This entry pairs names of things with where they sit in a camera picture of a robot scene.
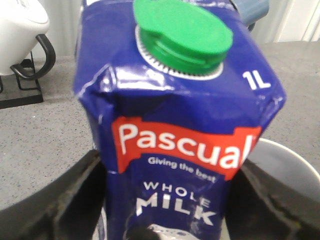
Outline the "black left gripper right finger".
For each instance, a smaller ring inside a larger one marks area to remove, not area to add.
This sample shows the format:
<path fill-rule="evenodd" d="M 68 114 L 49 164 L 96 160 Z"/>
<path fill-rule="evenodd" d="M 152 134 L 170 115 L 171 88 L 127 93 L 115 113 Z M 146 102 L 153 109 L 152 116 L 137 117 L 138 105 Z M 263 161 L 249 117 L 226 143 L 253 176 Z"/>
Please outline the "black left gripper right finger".
<path fill-rule="evenodd" d="M 225 212 L 232 240 L 318 240 L 320 204 L 247 160 L 230 182 Z"/>

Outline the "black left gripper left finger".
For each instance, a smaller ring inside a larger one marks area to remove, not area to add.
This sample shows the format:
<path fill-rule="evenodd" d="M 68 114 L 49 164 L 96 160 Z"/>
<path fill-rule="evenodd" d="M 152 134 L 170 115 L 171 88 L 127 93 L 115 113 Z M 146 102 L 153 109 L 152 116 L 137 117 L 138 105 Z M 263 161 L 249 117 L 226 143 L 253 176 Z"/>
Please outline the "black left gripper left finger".
<path fill-rule="evenodd" d="M 1 210 L 2 240 L 91 240 L 105 199 L 106 171 L 90 150 L 55 181 Z"/>

